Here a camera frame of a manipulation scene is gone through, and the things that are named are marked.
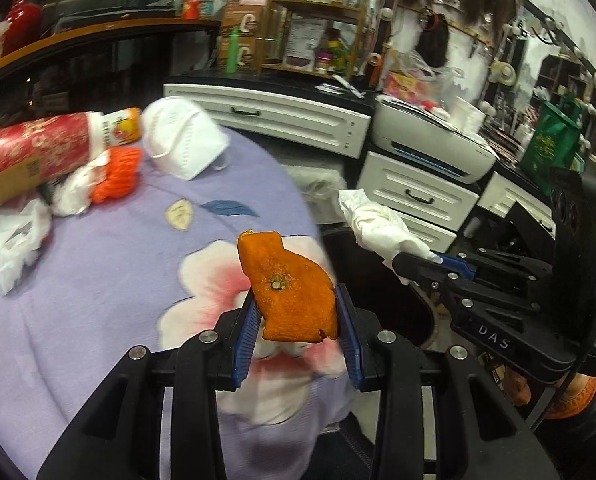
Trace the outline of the white tissue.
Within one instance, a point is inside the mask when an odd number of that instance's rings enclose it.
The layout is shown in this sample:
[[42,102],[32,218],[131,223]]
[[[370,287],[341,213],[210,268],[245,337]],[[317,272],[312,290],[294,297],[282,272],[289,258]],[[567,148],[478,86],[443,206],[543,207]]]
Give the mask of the white tissue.
[[107,176],[109,152],[104,151],[86,165],[74,170],[56,186],[52,200],[55,217],[81,216],[92,204],[92,194]]
[[363,190],[340,190],[338,205],[357,245],[383,258],[383,264],[390,270],[393,259],[401,252],[435,263],[442,262],[441,257],[409,231],[398,214],[370,200]]

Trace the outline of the orange peel piece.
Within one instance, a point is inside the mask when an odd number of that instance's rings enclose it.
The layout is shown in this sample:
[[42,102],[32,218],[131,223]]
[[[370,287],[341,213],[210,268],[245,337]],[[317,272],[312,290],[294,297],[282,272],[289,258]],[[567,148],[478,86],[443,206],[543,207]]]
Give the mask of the orange peel piece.
[[338,337],[335,286],[319,264],[287,249],[276,232],[243,232],[237,250],[264,339],[320,344]]

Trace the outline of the white face mask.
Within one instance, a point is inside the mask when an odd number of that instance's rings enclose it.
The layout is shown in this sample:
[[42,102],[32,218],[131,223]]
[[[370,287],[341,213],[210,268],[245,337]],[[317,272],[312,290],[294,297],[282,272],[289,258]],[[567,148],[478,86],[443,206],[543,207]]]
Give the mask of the white face mask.
[[189,181],[223,156],[229,136],[184,96],[166,96],[141,112],[144,150],[165,174]]

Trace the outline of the red paper cup white lid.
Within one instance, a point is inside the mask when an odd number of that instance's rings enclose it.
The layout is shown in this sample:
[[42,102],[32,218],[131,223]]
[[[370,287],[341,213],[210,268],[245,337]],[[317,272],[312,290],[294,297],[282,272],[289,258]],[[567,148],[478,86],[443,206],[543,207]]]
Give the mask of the red paper cup white lid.
[[84,112],[0,129],[0,206],[102,154],[103,115]]

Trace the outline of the white printer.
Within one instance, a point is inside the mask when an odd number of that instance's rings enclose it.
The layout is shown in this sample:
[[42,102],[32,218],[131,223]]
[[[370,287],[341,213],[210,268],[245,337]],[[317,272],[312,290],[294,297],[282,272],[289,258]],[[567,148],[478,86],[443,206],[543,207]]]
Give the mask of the white printer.
[[497,160],[481,136],[465,136],[424,107],[384,94],[376,98],[371,140],[383,151],[465,184],[482,179]]

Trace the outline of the green shopping bag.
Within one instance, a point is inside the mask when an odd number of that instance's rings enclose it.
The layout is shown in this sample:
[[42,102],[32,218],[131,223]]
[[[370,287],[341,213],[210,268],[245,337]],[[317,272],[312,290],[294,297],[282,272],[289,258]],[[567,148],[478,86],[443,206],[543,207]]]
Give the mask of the green shopping bag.
[[564,98],[560,106],[545,102],[522,159],[521,171],[547,196],[552,194],[550,168],[569,169],[580,147],[580,102]]

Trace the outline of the crumpled white plastic wrapper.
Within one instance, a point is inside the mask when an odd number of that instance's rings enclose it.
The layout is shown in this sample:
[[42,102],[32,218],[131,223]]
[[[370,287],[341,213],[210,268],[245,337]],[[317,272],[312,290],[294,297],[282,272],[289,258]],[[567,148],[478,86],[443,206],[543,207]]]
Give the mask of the crumpled white plastic wrapper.
[[39,197],[0,208],[0,294],[6,296],[32,266],[50,234],[52,215]]

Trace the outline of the orange knitted scrubber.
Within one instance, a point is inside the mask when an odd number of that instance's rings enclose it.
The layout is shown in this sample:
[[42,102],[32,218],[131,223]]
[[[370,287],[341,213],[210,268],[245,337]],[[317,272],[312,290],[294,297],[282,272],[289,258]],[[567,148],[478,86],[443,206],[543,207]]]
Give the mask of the orange knitted scrubber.
[[104,180],[93,188],[90,196],[94,204],[120,200],[130,195],[138,185],[138,167],[143,151],[140,148],[111,148],[105,166]]

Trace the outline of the wooden shelf rack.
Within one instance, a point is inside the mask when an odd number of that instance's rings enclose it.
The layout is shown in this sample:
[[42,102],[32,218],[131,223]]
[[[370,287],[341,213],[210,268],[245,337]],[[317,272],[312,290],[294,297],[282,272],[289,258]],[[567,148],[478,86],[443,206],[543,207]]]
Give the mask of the wooden shelf rack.
[[271,0],[261,26],[258,72],[350,80],[366,14],[367,0],[351,6],[337,0]]

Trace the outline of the green bottle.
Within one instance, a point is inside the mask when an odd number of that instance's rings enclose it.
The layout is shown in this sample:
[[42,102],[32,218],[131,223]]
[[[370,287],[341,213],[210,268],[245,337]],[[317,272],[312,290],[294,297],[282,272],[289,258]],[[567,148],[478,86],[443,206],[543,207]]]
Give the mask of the green bottle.
[[238,68],[239,29],[234,27],[228,37],[227,55],[225,61],[225,74],[233,75]]

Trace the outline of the yogurt drink bottle orange label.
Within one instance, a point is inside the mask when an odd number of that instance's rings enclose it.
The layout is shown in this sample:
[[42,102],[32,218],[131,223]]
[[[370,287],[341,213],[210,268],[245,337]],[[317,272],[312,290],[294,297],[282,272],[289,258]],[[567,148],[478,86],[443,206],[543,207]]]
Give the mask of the yogurt drink bottle orange label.
[[105,148],[131,144],[141,139],[141,110],[138,107],[123,108],[102,117]]

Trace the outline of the red tin can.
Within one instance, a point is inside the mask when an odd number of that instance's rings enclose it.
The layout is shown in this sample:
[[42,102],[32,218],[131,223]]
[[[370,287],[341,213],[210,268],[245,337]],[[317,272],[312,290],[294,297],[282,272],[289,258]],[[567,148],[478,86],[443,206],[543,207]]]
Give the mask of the red tin can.
[[200,18],[202,0],[183,0],[181,16],[187,21],[196,21]]

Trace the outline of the curved wooden counter shelf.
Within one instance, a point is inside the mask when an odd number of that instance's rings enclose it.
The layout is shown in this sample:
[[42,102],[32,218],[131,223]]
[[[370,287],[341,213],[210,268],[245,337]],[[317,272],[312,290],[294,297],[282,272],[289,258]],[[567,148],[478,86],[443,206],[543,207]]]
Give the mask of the curved wooden counter shelf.
[[217,20],[184,20],[184,18],[127,18],[126,20],[98,23],[57,32],[0,58],[0,81],[18,70],[40,62],[44,58],[72,49],[112,40],[126,40],[149,36],[156,32],[217,32]]

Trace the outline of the red vase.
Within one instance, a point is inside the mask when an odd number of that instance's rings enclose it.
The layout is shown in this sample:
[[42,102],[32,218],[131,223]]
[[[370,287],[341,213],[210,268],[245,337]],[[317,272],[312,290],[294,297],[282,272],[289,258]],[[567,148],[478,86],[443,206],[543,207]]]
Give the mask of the red vase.
[[10,12],[0,21],[0,58],[39,39],[42,8],[30,0],[13,0]]

